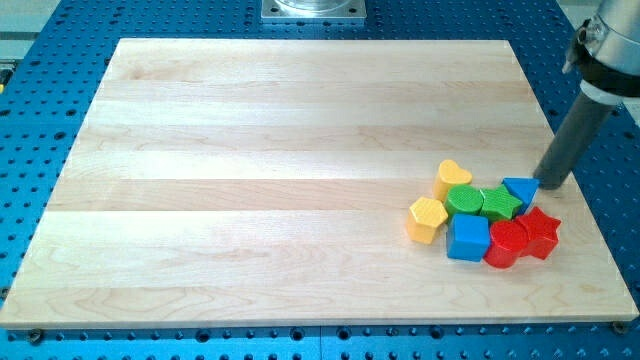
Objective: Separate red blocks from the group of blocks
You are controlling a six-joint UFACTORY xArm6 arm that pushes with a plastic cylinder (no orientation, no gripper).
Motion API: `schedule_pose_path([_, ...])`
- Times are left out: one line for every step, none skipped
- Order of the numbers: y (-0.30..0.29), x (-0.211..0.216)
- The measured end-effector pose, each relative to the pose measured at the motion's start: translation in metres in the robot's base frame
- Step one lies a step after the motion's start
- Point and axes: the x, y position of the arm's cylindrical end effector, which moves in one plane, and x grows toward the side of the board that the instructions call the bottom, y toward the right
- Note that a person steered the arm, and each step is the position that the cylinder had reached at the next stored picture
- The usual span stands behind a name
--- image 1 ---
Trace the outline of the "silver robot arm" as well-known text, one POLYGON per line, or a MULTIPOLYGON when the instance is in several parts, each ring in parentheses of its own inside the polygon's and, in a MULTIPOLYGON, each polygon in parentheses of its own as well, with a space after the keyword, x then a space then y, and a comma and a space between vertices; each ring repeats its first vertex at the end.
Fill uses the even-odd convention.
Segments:
POLYGON ((562 71, 578 69, 591 100, 618 105, 639 96, 639 0, 603 0, 575 31, 562 71))

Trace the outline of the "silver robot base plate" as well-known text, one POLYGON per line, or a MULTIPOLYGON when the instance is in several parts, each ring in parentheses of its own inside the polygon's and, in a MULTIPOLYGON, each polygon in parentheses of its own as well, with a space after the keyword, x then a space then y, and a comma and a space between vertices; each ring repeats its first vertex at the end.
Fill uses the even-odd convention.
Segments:
POLYGON ((365 0, 262 0, 261 18, 269 21, 329 20, 367 17, 365 0))

